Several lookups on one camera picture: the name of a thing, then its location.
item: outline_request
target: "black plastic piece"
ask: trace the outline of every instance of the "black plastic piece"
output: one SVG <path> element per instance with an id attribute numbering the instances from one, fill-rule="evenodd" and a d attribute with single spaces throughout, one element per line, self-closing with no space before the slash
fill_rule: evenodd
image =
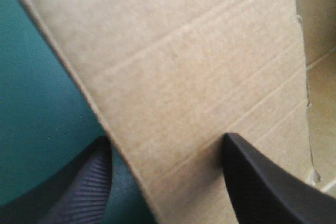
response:
<path id="1" fill-rule="evenodd" d="M 225 134 L 223 150 L 225 183 L 240 224 L 336 223 L 334 198 L 285 172 L 240 135 Z"/>
<path id="2" fill-rule="evenodd" d="M 111 145 L 100 137 L 47 181 L 0 207 L 0 224 L 100 223 L 111 184 Z"/>
<path id="3" fill-rule="evenodd" d="M 79 171 L 62 198 L 39 224 L 99 224 L 103 219 L 112 183 L 111 146 L 107 138 Z"/>

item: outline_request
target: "cardboard box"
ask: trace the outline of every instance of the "cardboard box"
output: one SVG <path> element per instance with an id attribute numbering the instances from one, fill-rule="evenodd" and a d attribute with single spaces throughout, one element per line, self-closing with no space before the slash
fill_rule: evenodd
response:
<path id="1" fill-rule="evenodd" d="M 237 223 L 220 164 L 228 131 L 314 180 L 295 0 L 22 3 L 159 223 Z"/>

